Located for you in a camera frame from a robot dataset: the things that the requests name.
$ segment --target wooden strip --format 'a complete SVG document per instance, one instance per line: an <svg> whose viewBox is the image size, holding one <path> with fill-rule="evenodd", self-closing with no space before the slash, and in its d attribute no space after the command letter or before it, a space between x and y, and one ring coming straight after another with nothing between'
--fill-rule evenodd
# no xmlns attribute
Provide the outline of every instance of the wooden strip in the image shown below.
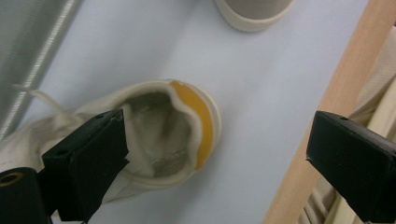
<svg viewBox="0 0 396 224"><path fill-rule="evenodd" d="M396 0L370 0L318 109L348 116L396 21ZM316 185L319 173L305 161L310 128L290 163L263 220L264 224L294 224Z"/></svg>

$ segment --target white sneaker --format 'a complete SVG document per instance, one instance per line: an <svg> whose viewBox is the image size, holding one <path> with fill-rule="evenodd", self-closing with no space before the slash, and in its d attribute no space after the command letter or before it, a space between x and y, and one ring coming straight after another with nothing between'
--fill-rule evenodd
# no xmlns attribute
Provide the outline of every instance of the white sneaker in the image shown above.
<svg viewBox="0 0 396 224"><path fill-rule="evenodd" d="M243 32L265 30L284 17L293 0L215 0L224 20Z"/></svg>
<svg viewBox="0 0 396 224"><path fill-rule="evenodd" d="M61 109L41 91L29 92L58 114L0 142L0 172L22 166L40 171L41 155L77 127L96 114L122 108L130 163L118 174L104 202L180 184L203 166L221 133L213 99L180 81L141 83L73 111Z"/></svg>

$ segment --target clamp jaw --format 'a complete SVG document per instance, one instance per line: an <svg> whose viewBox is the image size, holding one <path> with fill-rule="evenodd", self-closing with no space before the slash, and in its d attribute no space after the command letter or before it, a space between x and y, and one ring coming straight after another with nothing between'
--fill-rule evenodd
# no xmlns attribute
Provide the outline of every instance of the clamp jaw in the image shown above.
<svg viewBox="0 0 396 224"><path fill-rule="evenodd" d="M19 167L0 174L1 223L85 221L102 203L111 183L128 163L122 110L93 117L43 156L37 173Z"/></svg>
<svg viewBox="0 0 396 224"><path fill-rule="evenodd" d="M350 119L318 111L306 159L362 221L395 221L396 144Z"/></svg>

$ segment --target light blue surface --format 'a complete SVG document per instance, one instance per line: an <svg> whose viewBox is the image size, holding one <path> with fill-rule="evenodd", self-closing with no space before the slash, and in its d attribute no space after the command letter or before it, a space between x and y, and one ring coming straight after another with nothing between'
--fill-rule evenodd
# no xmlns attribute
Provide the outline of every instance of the light blue surface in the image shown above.
<svg viewBox="0 0 396 224"><path fill-rule="evenodd" d="M86 0L40 90L77 107L177 78L210 92L223 117L200 173L104 205L90 223L260 223L366 4L299 0L267 31L244 34L210 0ZM23 123L51 113L34 100Z"/></svg>

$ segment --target shoe opening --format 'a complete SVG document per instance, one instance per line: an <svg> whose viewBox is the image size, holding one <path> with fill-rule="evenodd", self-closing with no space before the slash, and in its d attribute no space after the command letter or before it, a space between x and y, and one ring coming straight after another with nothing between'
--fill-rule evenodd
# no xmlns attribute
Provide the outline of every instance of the shoe opening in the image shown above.
<svg viewBox="0 0 396 224"><path fill-rule="evenodd" d="M191 126L186 115L176 110L169 95L162 92L136 96L128 100L127 104L132 109L130 125L134 146L137 147L130 150L139 150L139 157L144 158L147 163L145 166L151 170L138 173L146 177L176 174L188 160ZM131 165L134 166L134 158L131 159Z"/></svg>

